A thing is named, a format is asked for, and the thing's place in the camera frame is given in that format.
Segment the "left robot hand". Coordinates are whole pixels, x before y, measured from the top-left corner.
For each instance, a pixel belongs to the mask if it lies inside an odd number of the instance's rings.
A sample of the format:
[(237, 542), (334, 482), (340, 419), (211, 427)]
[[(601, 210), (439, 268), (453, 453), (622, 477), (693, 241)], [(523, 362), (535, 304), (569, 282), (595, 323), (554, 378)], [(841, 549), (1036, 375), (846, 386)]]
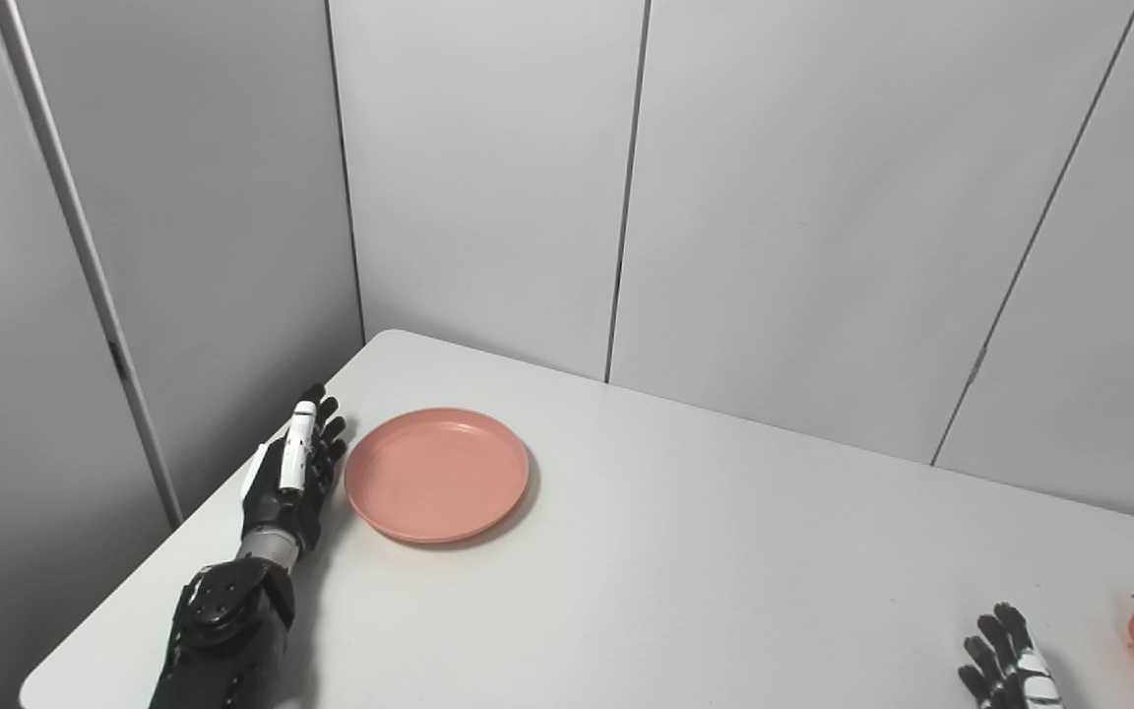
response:
[(242, 492), (240, 556), (291, 568), (318, 548), (321, 513), (347, 451), (339, 400), (315, 382), (301, 395), (284, 434), (253, 454)]

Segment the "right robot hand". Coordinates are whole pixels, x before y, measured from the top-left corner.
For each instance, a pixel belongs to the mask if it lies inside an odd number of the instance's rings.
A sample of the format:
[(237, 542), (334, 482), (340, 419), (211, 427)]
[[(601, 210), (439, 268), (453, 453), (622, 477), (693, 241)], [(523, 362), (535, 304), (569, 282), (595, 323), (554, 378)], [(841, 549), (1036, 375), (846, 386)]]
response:
[(995, 604), (978, 616), (976, 628), (963, 641), (970, 661), (957, 672), (976, 708), (1065, 708), (1049, 664), (1016, 607)]

